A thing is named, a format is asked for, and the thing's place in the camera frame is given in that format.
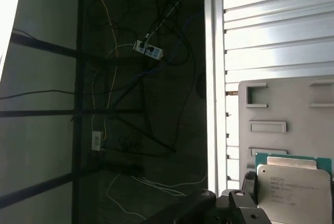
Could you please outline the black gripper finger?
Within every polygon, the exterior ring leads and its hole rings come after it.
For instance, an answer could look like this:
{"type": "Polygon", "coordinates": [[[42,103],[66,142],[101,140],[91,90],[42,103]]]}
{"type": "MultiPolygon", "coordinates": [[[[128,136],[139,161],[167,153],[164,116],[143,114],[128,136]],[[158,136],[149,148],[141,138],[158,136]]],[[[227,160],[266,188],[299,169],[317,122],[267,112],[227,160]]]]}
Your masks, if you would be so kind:
{"type": "Polygon", "coordinates": [[[206,189],[196,190],[174,204],[167,223],[270,223],[256,199],[257,175],[244,175],[240,190],[226,190],[221,196],[206,189]]]}

